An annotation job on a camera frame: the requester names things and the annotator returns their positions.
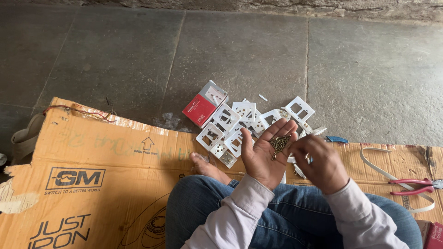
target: pliers handle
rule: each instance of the pliers handle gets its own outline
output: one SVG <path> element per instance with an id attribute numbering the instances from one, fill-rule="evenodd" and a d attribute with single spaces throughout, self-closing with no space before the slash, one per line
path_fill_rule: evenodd
<path id="1" fill-rule="evenodd" d="M 425 185 L 422 188 L 412 190 L 412 191 L 391 192 L 391 195 L 416 195 L 416 194 L 420 194 L 420 193 L 423 193 L 426 191 L 429 193 L 432 193 L 435 190 L 435 188 L 433 187 L 433 182 L 431 180 L 429 180 L 428 178 L 425 178 L 423 180 L 400 179 L 400 180 L 395 180 L 395 181 L 389 181 L 388 183 L 394 183 L 394 184 L 395 183 L 416 183 L 416 184 Z"/>

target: pliers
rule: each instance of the pliers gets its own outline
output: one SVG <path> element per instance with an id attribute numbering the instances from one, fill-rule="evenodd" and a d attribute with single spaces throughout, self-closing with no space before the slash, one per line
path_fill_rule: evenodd
<path id="1" fill-rule="evenodd" d="M 391 195 L 416 195 L 423 193 L 425 191 L 432 193 L 434 192 L 434 189 L 443 189 L 443 180 L 429 180 L 428 178 L 425 178 L 423 180 L 414 180 L 414 179 L 400 179 L 395 181 L 389 181 L 388 183 L 416 183 L 424 185 L 424 187 L 412 190 L 412 191 L 405 191 L 405 192 L 391 192 Z"/>

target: bare foot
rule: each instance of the bare foot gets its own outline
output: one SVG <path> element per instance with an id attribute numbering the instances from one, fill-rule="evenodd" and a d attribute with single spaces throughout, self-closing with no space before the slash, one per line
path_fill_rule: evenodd
<path id="1" fill-rule="evenodd" d="M 232 181 L 232 179 L 223 171 L 206 162 L 200 154 L 192 152 L 189 154 L 189 158 L 194 163 L 194 168 L 197 174 L 212 177 L 225 185 L 228 185 Z"/>

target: electrical wire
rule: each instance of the electrical wire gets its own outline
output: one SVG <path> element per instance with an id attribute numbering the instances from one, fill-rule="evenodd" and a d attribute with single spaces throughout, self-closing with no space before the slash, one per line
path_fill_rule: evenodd
<path id="1" fill-rule="evenodd" d="M 78 110 L 78 109 L 76 109 L 76 108 L 69 107 L 69 106 L 67 106 L 67 105 L 50 105 L 48 108 L 46 108 L 46 109 L 43 111 L 43 115 L 46 117 L 46 113 L 47 113 L 49 110 L 51 110 L 52 108 L 56 108 L 56 107 L 63 107 L 63 108 L 67 108 L 67 109 L 69 109 L 69 110 L 77 111 L 77 112 L 82 113 L 82 114 L 91 115 L 91 116 L 93 116 L 93 117 L 95 117 L 95 118 L 98 118 L 98 119 L 100 119 L 100 120 L 105 120 L 105 121 L 107 121 L 108 123 L 113 123 L 113 122 L 116 121 L 116 120 L 111 121 L 111 120 L 108 119 L 108 117 L 109 117 L 111 114 L 108 114 L 107 116 L 103 116 L 103 115 L 100 114 L 100 113 L 90 113 L 90 112 L 87 112 L 87 111 Z"/>

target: blue jeans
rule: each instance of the blue jeans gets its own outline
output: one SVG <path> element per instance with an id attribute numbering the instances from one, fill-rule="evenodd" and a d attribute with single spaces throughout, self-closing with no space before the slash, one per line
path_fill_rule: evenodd
<path id="1" fill-rule="evenodd" d="M 166 248 L 183 246 L 238 183 L 232 180 L 227 186 L 203 175 L 179 180 L 166 207 Z M 334 215 L 318 188 L 280 184 L 273 192 L 275 197 L 258 222 L 251 248 L 343 248 Z M 401 241 L 410 249 L 423 248 L 419 227 L 404 207 L 378 195 L 366 196 L 392 217 Z"/>

